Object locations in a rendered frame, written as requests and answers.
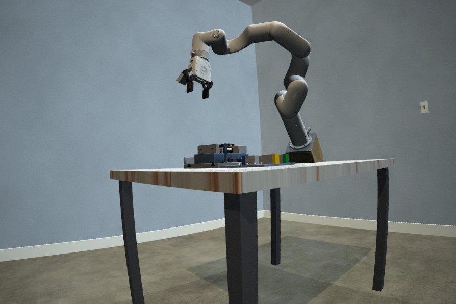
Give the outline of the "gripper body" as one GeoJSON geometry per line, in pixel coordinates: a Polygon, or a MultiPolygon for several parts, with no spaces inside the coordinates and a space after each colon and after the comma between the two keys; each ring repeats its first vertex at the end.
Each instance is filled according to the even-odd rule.
{"type": "Polygon", "coordinates": [[[196,76],[194,82],[201,85],[201,83],[211,82],[211,67],[209,59],[204,56],[194,56],[190,59],[188,69],[192,68],[191,72],[188,72],[189,76],[196,76]]]}

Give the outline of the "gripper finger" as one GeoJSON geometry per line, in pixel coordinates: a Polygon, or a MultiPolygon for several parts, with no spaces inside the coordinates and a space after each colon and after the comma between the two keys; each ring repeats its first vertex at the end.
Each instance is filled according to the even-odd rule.
{"type": "Polygon", "coordinates": [[[211,89],[212,85],[213,85],[213,82],[211,81],[210,83],[201,83],[202,84],[202,87],[203,87],[203,91],[202,91],[202,98],[203,99],[206,99],[206,98],[209,98],[209,89],[211,89]],[[205,87],[205,84],[207,87],[205,87]]]}
{"type": "Polygon", "coordinates": [[[196,76],[189,76],[188,75],[188,72],[191,72],[192,71],[192,68],[189,68],[189,69],[185,69],[183,70],[183,73],[184,73],[184,78],[186,79],[186,83],[187,83],[187,93],[189,92],[192,92],[193,91],[193,80],[196,78],[196,76]]]}

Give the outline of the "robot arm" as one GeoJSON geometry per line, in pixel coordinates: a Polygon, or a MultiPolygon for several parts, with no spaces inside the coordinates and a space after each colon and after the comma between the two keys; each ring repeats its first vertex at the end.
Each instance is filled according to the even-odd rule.
{"type": "Polygon", "coordinates": [[[224,30],[215,29],[195,33],[190,54],[191,57],[204,56],[209,59],[210,46],[215,54],[226,55],[236,53],[253,43],[273,40],[292,55],[284,78],[287,91],[278,92],[274,102],[290,137],[290,147],[301,150],[309,146],[312,141],[308,134],[311,128],[308,127],[306,130],[299,113],[308,92],[308,85],[304,78],[311,51],[310,44],[304,38],[278,21],[248,25],[240,36],[232,40],[227,40],[224,30]]]}

